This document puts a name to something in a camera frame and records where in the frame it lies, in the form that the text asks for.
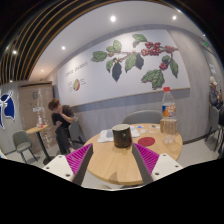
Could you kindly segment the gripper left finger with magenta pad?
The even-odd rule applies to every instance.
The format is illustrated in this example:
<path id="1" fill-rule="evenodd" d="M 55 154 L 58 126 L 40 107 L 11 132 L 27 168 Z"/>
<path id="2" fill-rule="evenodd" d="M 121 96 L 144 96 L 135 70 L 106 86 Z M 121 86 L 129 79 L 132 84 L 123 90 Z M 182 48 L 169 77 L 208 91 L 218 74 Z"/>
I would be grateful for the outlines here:
<path id="1" fill-rule="evenodd" d="M 92 155 L 93 145 L 87 144 L 66 156 L 56 156 L 43 170 L 81 186 Z"/>

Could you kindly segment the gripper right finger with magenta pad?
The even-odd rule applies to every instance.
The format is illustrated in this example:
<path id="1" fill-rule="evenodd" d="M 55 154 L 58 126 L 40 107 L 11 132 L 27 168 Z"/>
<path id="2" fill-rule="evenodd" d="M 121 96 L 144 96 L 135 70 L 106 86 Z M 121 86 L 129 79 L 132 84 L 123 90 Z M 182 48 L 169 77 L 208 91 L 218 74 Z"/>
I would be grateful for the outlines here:
<path id="1" fill-rule="evenodd" d="M 182 166 L 168 154 L 157 154 L 137 143 L 132 144 L 132 154 L 137 162 L 144 185 L 182 169 Z"/>

